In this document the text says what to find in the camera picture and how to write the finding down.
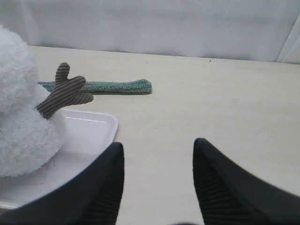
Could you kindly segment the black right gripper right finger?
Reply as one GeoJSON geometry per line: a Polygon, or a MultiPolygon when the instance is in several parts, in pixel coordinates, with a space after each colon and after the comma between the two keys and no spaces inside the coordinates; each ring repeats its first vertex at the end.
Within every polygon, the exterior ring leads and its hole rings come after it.
{"type": "Polygon", "coordinates": [[[206,225],[298,225],[300,198],[249,173],[204,138],[193,147],[193,179],[206,225]]]}

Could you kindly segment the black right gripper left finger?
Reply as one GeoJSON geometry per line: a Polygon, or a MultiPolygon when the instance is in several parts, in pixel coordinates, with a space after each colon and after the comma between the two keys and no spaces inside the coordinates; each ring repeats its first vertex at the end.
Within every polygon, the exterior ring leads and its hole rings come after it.
{"type": "Polygon", "coordinates": [[[124,148],[112,143],[51,193],[0,217],[2,225],[114,225],[124,188],[124,148]]]}

